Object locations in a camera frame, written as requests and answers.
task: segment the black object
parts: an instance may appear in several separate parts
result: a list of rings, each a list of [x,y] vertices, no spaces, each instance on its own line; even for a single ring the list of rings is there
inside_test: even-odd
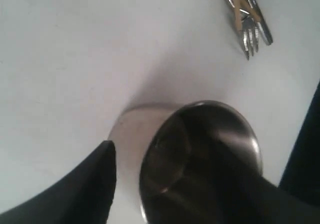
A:
[[[320,207],[320,84],[279,187]]]
[[[59,182],[0,215],[1,224],[105,224],[116,185],[116,152],[104,141]]]
[[[222,210],[221,223],[320,223],[320,209],[299,201],[273,186],[255,170],[239,160],[229,148],[195,127],[198,141],[211,147],[211,183]]]

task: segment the white surface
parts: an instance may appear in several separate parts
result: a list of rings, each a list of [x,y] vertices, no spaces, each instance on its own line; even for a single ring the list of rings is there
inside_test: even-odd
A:
[[[0,0],[0,211],[149,101],[235,107],[277,184],[320,78],[320,12],[318,0],[258,3],[274,44],[247,62],[223,0]]]

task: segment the white table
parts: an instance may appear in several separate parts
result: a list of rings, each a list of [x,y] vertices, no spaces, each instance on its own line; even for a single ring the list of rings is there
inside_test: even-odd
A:
[[[258,2],[274,44],[248,62],[224,0],[0,0],[0,212],[145,102],[235,107],[278,184],[320,79],[319,2]]]

